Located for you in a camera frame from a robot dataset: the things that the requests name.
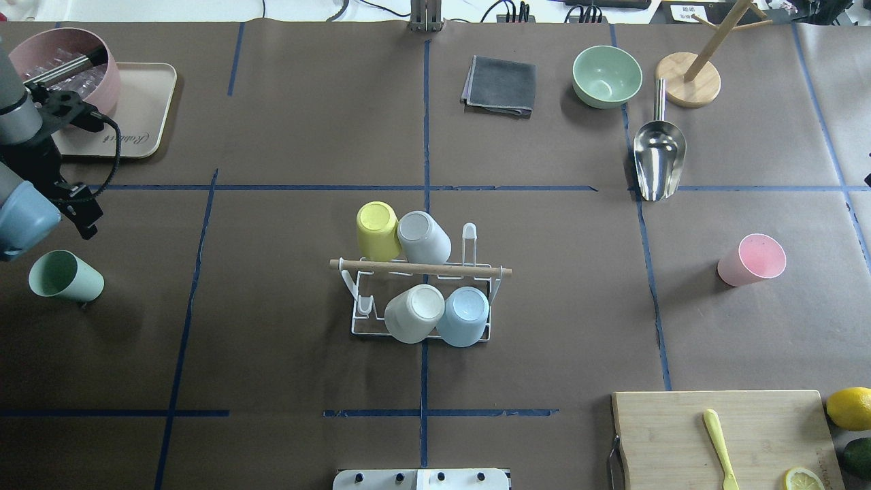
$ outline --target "lime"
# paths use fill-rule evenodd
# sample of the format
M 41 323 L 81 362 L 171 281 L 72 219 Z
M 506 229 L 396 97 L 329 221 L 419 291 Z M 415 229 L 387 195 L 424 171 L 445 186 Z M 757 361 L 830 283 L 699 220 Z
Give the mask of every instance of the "lime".
M 851 440 L 844 447 L 843 468 L 862 480 L 871 481 L 871 438 Z
M 820 478 L 804 467 L 796 467 L 783 476 L 784 490 L 826 490 Z
M 841 429 L 871 430 L 871 389 L 846 388 L 833 393 L 826 400 L 826 413 Z

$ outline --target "pink bowl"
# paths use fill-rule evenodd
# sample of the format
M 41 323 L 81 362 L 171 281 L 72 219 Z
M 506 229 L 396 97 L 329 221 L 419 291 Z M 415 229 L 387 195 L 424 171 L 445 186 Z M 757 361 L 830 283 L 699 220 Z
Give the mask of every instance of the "pink bowl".
M 69 52 L 86 53 L 99 44 L 102 44 L 109 55 L 109 63 L 106 66 L 106 74 L 103 80 L 94 89 L 91 95 L 84 98 L 88 104 L 93 104 L 100 112 L 111 115 L 118 103 L 118 93 L 121 90 L 121 75 L 118 73 L 118 65 L 112 57 L 109 46 L 98 35 L 84 29 L 62 27 L 51 31 L 40 32 L 31 36 L 16 46 L 9 58 L 18 76 L 24 81 L 24 74 L 37 66 L 45 65 L 52 60 L 57 48 Z

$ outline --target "pink cup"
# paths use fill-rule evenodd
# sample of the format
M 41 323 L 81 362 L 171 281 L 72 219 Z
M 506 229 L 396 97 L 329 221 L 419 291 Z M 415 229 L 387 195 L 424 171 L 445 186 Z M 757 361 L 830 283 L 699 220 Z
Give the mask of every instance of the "pink cup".
M 9 59 L 15 66 L 18 76 L 24 81 L 24 74 L 28 70 L 44 65 L 53 59 L 57 48 L 63 48 L 68 52 L 86 53 L 99 45 L 106 48 L 109 61 L 106 65 L 106 74 L 103 80 L 94 89 L 91 95 L 84 98 L 88 104 L 93 104 L 100 112 L 111 115 L 118 103 L 118 94 L 121 91 L 121 74 L 118 65 L 112 57 L 109 47 L 98 35 L 84 29 L 62 27 L 50 31 L 40 32 L 36 36 L 28 37 L 9 53 Z
M 747 235 L 737 248 L 720 259 L 717 273 L 731 286 L 774 279 L 787 268 L 787 254 L 772 237 L 762 233 Z

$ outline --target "wooden stand base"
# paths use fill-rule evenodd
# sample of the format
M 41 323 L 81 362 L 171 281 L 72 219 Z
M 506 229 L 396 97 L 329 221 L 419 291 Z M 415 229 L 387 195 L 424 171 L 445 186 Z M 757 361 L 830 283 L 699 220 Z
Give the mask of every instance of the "wooden stand base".
M 656 67 L 657 78 L 665 78 L 668 99 L 683 107 L 701 107 L 717 98 L 720 88 L 719 72 L 710 61 L 692 82 L 685 82 L 684 75 L 695 61 L 696 55 L 676 52 L 662 58 Z

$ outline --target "yellow plastic knife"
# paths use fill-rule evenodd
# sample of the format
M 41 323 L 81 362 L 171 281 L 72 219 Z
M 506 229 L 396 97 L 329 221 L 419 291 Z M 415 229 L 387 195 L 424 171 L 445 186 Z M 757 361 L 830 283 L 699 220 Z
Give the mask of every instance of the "yellow plastic knife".
M 702 414 L 702 418 L 705 419 L 705 427 L 707 427 L 708 435 L 711 436 L 713 448 L 717 450 L 719 463 L 723 466 L 723 474 L 726 476 L 723 479 L 723 490 L 738 490 L 738 481 L 735 479 L 732 462 L 729 460 L 729 452 L 726 450 L 726 439 L 723 438 L 723 427 L 719 423 L 719 415 L 709 408 Z

